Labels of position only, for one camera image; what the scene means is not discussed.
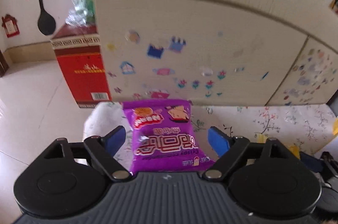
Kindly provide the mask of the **purple noodle snack bag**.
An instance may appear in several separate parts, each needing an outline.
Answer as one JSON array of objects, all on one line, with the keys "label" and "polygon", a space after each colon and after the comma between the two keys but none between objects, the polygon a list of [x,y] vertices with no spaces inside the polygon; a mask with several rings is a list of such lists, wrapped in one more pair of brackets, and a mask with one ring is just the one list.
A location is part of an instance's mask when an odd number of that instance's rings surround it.
[{"label": "purple noodle snack bag", "polygon": [[151,99],[122,106],[132,130],[133,174],[204,171],[214,164],[196,140],[188,101]]}]

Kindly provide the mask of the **yellow orange snack bag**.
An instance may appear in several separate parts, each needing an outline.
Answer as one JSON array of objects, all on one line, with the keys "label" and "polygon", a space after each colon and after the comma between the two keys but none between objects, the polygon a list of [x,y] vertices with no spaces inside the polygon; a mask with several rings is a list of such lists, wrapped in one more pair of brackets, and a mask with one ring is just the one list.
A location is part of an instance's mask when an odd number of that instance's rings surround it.
[{"label": "yellow orange snack bag", "polygon": [[278,140],[293,154],[304,152],[315,155],[337,138],[337,118],[311,122],[309,119],[290,126],[268,126],[263,132],[254,133],[257,143]]}]

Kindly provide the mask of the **floral white tablecloth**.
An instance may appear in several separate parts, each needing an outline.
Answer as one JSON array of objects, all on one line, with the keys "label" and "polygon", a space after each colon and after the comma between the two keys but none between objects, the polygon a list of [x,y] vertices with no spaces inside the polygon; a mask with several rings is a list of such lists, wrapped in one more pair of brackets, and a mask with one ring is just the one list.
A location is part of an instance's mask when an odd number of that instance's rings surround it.
[{"label": "floral white tablecloth", "polygon": [[[326,105],[225,107],[192,106],[192,128],[202,150],[211,159],[217,155],[207,141],[207,131],[215,126],[228,136],[243,136],[251,142],[277,138],[288,148],[315,155],[335,139],[337,117]],[[105,136],[117,126],[126,130],[126,140],[114,158],[125,168],[132,163],[132,130],[118,103],[102,102],[84,123],[83,138]]]}]

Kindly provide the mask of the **red cardboard carton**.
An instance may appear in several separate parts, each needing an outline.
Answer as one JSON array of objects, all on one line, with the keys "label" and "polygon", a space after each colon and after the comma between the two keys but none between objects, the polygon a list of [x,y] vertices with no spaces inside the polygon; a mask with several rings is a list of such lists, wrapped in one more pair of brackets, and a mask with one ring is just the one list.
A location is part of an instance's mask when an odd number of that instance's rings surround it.
[{"label": "red cardboard carton", "polygon": [[57,62],[76,104],[94,108],[111,100],[95,25],[64,24],[51,39]]}]

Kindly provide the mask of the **beige cabinet with stickers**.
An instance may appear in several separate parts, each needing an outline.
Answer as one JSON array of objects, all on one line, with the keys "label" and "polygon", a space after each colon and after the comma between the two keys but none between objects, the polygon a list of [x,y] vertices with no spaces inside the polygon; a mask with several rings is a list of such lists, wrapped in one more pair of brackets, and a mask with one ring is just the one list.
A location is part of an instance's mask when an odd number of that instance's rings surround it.
[{"label": "beige cabinet with stickers", "polygon": [[323,0],[94,0],[112,100],[328,102],[337,16]]}]

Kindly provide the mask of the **red house wall sticker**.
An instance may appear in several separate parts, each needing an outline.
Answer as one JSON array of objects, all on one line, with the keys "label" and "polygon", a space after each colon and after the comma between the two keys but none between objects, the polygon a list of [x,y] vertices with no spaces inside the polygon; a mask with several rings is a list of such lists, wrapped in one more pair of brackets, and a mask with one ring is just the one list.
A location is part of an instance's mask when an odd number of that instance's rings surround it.
[{"label": "red house wall sticker", "polygon": [[20,34],[17,19],[11,16],[10,14],[6,14],[2,17],[2,25],[3,29],[5,30],[7,38],[15,37],[16,35]]}]

